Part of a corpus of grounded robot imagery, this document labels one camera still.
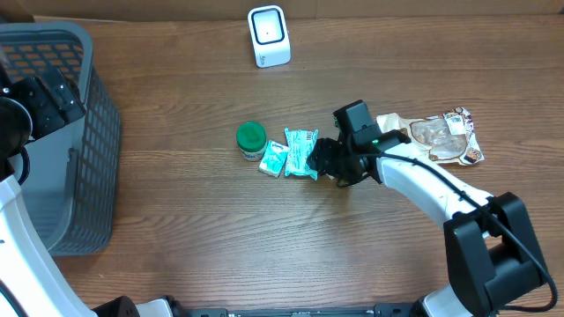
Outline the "teal wipes packet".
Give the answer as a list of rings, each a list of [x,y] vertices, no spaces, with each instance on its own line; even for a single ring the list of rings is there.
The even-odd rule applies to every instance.
[[[290,130],[285,128],[286,142],[289,148],[286,159],[285,177],[309,176],[315,181],[317,171],[310,168],[307,160],[315,148],[318,130],[308,131],[303,129]]]

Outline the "green lid jar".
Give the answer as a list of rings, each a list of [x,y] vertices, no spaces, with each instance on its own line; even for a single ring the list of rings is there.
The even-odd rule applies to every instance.
[[[265,129],[258,122],[244,122],[236,132],[236,142],[243,157],[260,161],[268,143]]]

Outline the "beige snack pouch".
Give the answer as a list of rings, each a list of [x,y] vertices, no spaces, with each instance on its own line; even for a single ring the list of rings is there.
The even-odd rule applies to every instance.
[[[457,107],[425,119],[405,119],[396,113],[376,117],[382,132],[399,130],[415,144],[419,156],[437,164],[475,165],[485,159],[476,138],[471,113]]]

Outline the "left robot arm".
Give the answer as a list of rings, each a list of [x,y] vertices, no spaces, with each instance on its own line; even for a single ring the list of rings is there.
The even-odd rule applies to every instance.
[[[1,75],[1,314],[188,317],[189,312],[171,296],[144,304],[121,296],[89,308],[35,231],[21,190],[30,171],[25,146],[84,115],[78,88],[57,67],[17,83]]]

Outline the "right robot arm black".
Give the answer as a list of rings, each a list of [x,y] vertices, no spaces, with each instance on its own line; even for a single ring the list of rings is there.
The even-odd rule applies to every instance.
[[[307,163],[347,188],[372,178],[432,218],[444,235],[449,283],[412,304],[377,304],[377,316],[543,313],[559,298],[523,201],[494,196],[420,156],[404,129],[384,130],[363,100],[333,114],[337,139],[321,138]]]

